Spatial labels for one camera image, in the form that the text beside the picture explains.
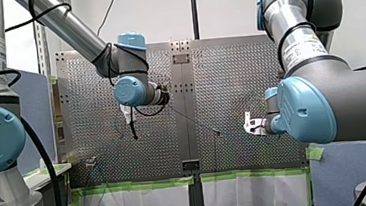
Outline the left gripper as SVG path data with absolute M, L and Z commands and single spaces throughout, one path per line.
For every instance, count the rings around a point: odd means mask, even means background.
M 160 98 L 158 104 L 166 106 L 166 104 L 170 100 L 169 90 L 167 89 L 166 86 L 157 85 L 156 91 L 159 92 L 159 98 Z

